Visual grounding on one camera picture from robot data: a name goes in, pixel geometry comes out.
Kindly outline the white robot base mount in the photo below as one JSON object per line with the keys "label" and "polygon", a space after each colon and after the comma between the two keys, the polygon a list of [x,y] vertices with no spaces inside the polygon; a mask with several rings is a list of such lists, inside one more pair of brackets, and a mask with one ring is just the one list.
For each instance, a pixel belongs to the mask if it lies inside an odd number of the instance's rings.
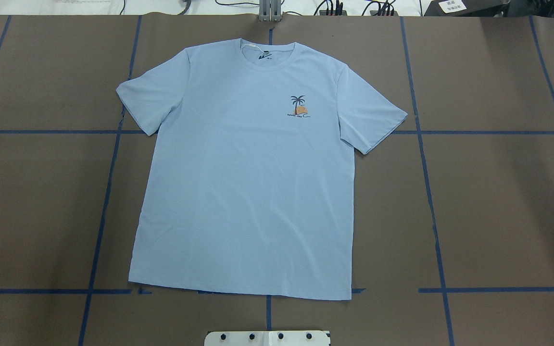
{"label": "white robot base mount", "polygon": [[205,346],[330,346],[329,331],[214,331],[204,340]]}

